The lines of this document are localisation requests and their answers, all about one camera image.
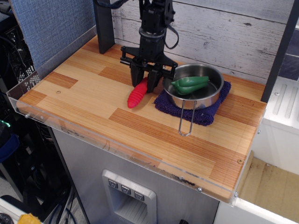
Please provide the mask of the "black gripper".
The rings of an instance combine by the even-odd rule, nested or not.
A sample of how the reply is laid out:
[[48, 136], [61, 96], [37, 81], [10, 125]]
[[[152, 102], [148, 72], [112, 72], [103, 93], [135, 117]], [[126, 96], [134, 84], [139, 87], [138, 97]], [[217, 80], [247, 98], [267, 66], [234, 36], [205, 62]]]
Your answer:
[[139, 47], [121, 47], [121, 62], [130, 67], [132, 85], [136, 87], [148, 71], [147, 93], [152, 93], [162, 76], [174, 78], [177, 63], [164, 54], [165, 35], [141, 35]]

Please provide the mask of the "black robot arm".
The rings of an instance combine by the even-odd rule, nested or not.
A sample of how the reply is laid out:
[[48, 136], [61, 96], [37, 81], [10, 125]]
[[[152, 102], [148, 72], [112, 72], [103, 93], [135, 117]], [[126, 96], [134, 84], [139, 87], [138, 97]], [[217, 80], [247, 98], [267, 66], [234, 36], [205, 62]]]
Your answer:
[[130, 67], [132, 85], [136, 87], [148, 72], [147, 92], [157, 87], [161, 77], [173, 78], [178, 64], [164, 54], [164, 48], [173, 49], [166, 44], [167, 29], [177, 33], [170, 24], [175, 11], [171, 0], [139, 1], [140, 44], [138, 48], [121, 47], [121, 63]]

